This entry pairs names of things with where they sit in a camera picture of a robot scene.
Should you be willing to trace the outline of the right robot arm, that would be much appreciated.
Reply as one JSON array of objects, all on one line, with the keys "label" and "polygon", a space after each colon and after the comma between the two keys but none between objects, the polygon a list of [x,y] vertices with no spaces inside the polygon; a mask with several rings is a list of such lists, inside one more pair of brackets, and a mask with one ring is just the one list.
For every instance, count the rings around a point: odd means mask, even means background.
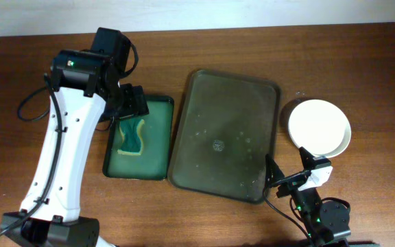
[{"label": "right robot arm", "polygon": [[[350,242],[349,227],[351,207],[349,202],[327,197],[321,198],[317,188],[327,182],[333,167],[325,156],[314,156],[304,147],[298,149],[302,161],[301,172],[285,176],[268,154],[265,156],[265,185],[262,196],[266,204],[296,225],[306,237],[299,246],[377,246],[374,242]],[[267,198],[270,189],[276,188],[276,197],[289,197],[289,207],[294,214],[288,216],[277,209]]]}]

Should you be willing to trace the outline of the green and yellow sponge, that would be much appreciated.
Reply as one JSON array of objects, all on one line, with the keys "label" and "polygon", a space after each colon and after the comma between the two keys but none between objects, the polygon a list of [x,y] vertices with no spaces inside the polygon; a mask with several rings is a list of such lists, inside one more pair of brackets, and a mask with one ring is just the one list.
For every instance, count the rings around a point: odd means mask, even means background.
[{"label": "green and yellow sponge", "polygon": [[128,156],[142,155],[144,148],[142,128],[144,125],[145,120],[140,118],[120,122],[119,132],[122,142],[117,150],[119,154]]}]

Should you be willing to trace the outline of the white plate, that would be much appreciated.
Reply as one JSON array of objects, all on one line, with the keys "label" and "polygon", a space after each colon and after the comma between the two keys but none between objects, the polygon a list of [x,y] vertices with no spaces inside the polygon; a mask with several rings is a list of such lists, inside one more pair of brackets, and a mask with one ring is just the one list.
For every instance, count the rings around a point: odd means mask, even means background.
[{"label": "white plate", "polygon": [[308,99],[296,105],[289,114],[287,131],[296,147],[326,158],[343,153],[352,136],[344,112],[321,99]]}]

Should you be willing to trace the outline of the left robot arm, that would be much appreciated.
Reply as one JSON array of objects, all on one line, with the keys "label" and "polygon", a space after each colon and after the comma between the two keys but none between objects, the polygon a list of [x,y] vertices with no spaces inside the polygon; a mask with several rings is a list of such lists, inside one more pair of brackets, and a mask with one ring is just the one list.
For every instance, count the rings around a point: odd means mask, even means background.
[{"label": "left robot arm", "polygon": [[143,89],[120,84],[136,47],[101,27],[82,51],[62,50],[44,77],[48,126],[34,179],[20,209],[3,214],[0,237],[20,246],[105,246],[99,221],[80,214],[80,190],[97,124],[147,115]]}]

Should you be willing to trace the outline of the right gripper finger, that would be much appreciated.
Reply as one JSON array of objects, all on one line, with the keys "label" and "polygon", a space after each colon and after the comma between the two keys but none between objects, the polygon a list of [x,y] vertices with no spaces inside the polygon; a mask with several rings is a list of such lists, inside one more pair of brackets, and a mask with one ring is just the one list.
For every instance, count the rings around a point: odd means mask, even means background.
[{"label": "right gripper finger", "polygon": [[284,174],[280,170],[279,166],[276,164],[275,160],[270,156],[270,154],[267,154],[265,156],[265,162],[265,186],[273,187],[274,183],[277,183],[284,178]]},{"label": "right gripper finger", "polygon": [[315,160],[314,155],[312,155],[309,151],[307,151],[304,147],[300,147],[299,149],[300,158],[302,161],[302,165],[305,170],[312,170],[315,168]]}]

